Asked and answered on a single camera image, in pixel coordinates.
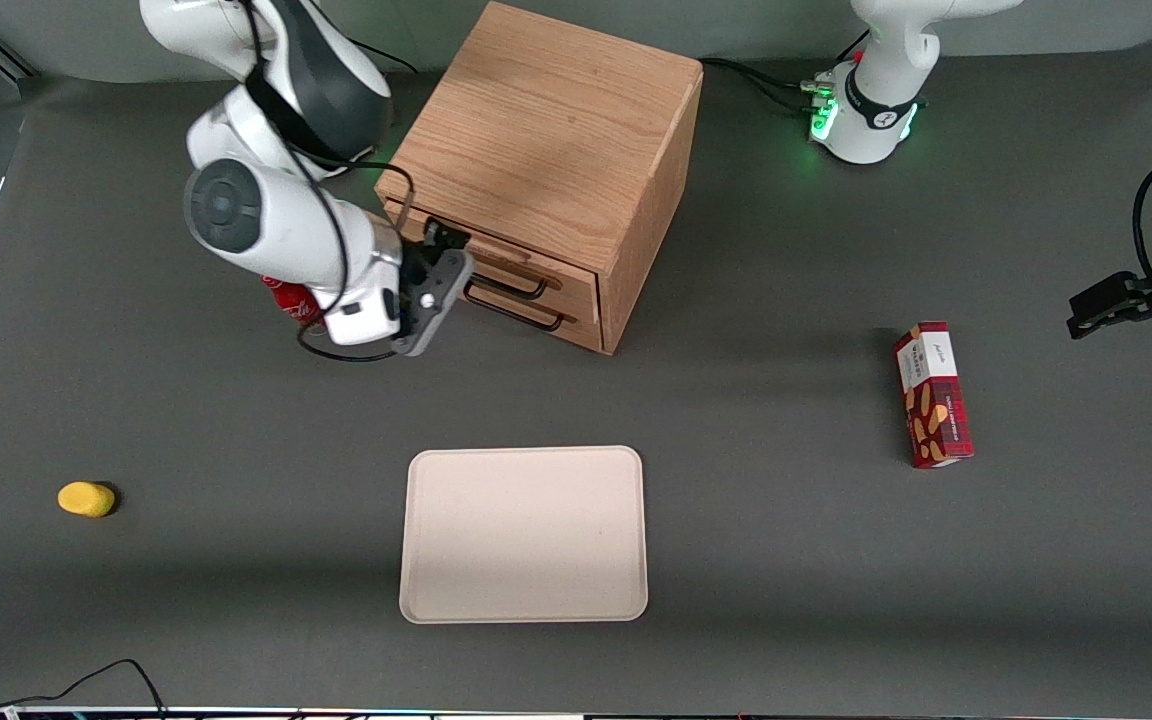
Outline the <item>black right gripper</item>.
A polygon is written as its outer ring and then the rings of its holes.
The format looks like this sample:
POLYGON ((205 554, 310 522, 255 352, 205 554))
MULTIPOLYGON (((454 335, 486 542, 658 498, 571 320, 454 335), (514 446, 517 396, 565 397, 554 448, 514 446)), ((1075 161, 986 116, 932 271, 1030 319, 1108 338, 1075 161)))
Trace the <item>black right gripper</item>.
POLYGON ((420 304, 425 296, 430 304, 442 304, 444 276, 435 266, 444 252, 467 250, 467 232, 444 222, 426 222, 422 241, 402 243, 399 291, 407 304, 420 304))

